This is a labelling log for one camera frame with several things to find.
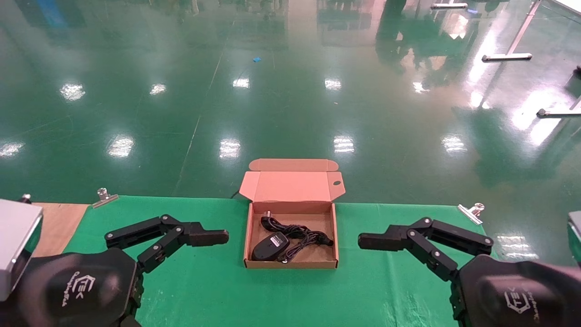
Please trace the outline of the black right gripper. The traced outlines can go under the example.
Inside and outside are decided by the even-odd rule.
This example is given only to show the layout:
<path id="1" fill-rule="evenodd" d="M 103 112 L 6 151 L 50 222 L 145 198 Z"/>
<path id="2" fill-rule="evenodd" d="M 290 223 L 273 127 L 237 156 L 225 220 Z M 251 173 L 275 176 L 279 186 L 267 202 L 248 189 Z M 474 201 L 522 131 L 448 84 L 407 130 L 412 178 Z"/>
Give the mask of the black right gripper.
<path id="1" fill-rule="evenodd" d="M 580 269 L 478 255 L 452 283 L 453 319 L 461 327 L 578 327 Z"/>

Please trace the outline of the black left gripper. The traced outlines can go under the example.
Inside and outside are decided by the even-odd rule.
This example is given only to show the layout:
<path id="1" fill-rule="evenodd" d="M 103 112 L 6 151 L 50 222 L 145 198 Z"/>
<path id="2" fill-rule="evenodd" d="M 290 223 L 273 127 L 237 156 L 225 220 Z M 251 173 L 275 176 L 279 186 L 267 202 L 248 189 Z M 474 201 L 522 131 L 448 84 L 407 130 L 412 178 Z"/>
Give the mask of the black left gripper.
<path id="1" fill-rule="evenodd" d="M 137 262 L 118 248 L 32 258 L 13 290 L 15 327 L 141 327 Z"/>

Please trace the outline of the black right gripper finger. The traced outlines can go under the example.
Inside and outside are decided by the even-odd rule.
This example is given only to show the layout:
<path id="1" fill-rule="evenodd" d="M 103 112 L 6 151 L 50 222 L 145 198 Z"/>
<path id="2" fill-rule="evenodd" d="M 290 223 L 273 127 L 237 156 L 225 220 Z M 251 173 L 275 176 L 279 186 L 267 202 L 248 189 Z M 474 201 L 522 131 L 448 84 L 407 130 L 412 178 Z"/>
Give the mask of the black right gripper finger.
<path id="1" fill-rule="evenodd" d="M 389 225 L 384 233 L 361 233 L 358 236 L 361 249 L 407 250 L 442 281 L 454 280 L 458 275 L 458 264 L 433 242 L 473 256 L 492 253 L 490 238 L 429 217 L 412 225 Z"/>

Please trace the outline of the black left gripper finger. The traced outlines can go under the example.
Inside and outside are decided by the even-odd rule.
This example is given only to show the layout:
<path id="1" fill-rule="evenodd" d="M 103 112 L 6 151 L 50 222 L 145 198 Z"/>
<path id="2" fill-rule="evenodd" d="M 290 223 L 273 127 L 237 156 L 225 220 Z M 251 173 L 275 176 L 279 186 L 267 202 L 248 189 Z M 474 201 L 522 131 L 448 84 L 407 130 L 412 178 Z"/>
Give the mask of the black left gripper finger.
<path id="1" fill-rule="evenodd" d="M 104 239 L 108 248 L 120 250 L 156 240 L 137 257 L 139 272 L 151 273 L 182 246 L 226 244 L 230 235 L 227 230 L 205 230 L 200 222 L 181 222 L 164 214 L 107 232 Z"/>

